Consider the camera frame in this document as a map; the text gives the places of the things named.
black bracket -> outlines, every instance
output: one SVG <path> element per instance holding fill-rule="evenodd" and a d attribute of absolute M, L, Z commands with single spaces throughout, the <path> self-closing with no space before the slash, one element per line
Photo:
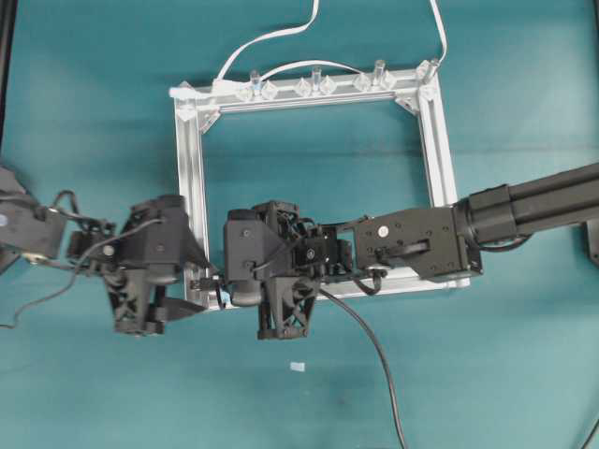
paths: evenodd
<path fill-rule="evenodd" d="M 291 340 L 308 336 L 319 280 L 274 277 L 265 282 L 267 300 L 258 307 L 259 340 Z"/>
<path fill-rule="evenodd" d="M 198 304 L 167 297 L 166 286 L 148 282 L 148 276 L 145 269 L 105 274 L 115 331 L 140 336 L 163 334 L 165 323 L 206 310 Z"/>
<path fill-rule="evenodd" d="M 599 219 L 589 220 L 585 224 L 585 234 L 589 248 L 589 258 L 599 267 Z"/>

rectangular metal frame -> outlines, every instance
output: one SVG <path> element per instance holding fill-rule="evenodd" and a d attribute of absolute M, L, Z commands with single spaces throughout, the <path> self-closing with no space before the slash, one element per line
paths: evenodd
<path fill-rule="evenodd" d="M 417 118 L 431 205 L 437 207 L 456 202 L 458 197 L 441 88 L 438 76 L 435 73 L 431 77 L 430 69 L 431 63 L 424 61 L 415 69 L 390 71 L 390 78 L 394 80 L 390 88 L 379 85 L 364 91 L 356 86 L 356 75 L 331 76 L 335 85 L 332 94 L 317 92 L 308 96 L 296 92 L 300 80 L 269 81 L 276 90 L 274 98 L 259 96 L 248 101 L 240 100 L 240 95 L 231 92 L 215 94 L 211 87 L 193 88 L 187 83 L 170 89 L 170 96 L 175 103 L 179 191 L 185 198 L 191 228 L 206 255 L 209 255 L 210 248 L 202 135 L 216 120 L 228 113 L 393 100 Z M 192 288 L 193 281 L 207 275 L 201 269 L 188 269 L 185 272 L 185 299 L 216 309 L 213 297 Z M 410 268 L 396 268 L 388 273 L 380 294 L 456 288 L 469 284 L 467 279 L 444 283 L 422 281 Z M 328 290 L 339 297 L 364 296 L 352 282 L 331 284 Z"/>

teal mat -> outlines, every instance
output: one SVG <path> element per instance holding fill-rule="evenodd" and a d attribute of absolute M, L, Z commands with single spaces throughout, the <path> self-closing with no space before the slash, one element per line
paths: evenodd
<path fill-rule="evenodd" d="M 592 1 L 441 4 L 460 195 L 596 162 Z M 210 82 L 242 42 L 310 10 L 21 0 L 3 163 L 42 202 L 70 188 L 85 213 L 122 223 L 177 191 L 168 87 Z M 407 67 L 438 50 L 426 0 L 328 0 L 310 31 L 252 47 L 231 73 L 308 58 Z M 416 123 L 391 104 L 226 117 L 206 170 L 216 261 L 226 211 L 272 197 L 323 222 L 427 204 Z M 411 447 L 580 446 L 599 413 L 599 272 L 582 250 L 578 229 L 550 231 L 487 254 L 468 289 L 350 301 L 387 348 Z M 19 262 L 0 279 L 0 318 L 65 281 Z M 0 333 L 0 445 L 397 447 L 374 349 L 343 311 L 319 303 L 307 340 L 258 342 L 256 326 L 255 310 L 229 311 L 161 338 L 116 335 L 103 285 L 80 279 Z"/>

